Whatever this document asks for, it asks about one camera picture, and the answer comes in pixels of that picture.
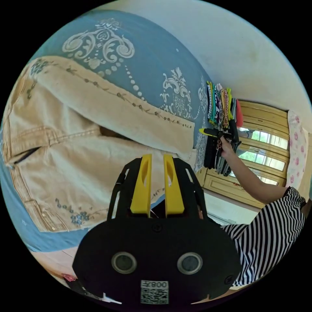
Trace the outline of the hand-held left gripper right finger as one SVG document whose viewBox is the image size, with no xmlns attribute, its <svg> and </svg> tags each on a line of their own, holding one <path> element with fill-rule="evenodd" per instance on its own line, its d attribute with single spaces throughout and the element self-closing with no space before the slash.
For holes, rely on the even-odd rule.
<svg viewBox="0 0 312 312">
<path fill-rule="evenodd" d="M 166 218 L 169 218 L 174 215 L 182 215 L 184 213 L 184 204 L 174 159 L 171 155 L 165 154 L 163 161 L 165 174 L 165 215 Z"/>
</svg>

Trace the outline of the person's right hand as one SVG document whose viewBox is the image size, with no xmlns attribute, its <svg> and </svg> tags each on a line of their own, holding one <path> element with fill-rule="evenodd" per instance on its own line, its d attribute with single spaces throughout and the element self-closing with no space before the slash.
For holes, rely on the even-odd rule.
<svg viewBox="0 0 312 312">
<path fill-rule="evenodd" d="M 235 151 L 233 150 L 231 144 L 226 140 L 224 136 L 222 136 L 217 141 L 217 147 L 221 149 L 221 156 L 225 160 L 229 160 L 232 156 L 235 156 Z"/>
</svg>

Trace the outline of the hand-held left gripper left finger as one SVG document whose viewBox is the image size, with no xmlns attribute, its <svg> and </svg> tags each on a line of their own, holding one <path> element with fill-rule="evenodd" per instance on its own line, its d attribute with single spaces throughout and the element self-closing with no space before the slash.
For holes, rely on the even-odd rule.
<svg viewBox="0 0 312 312">
<path fill-rule="evenodd" d="M 140 160 L 130 211 L 134 216 L 150 217 L 152 155 L 145 154 Z"/>
</svg>

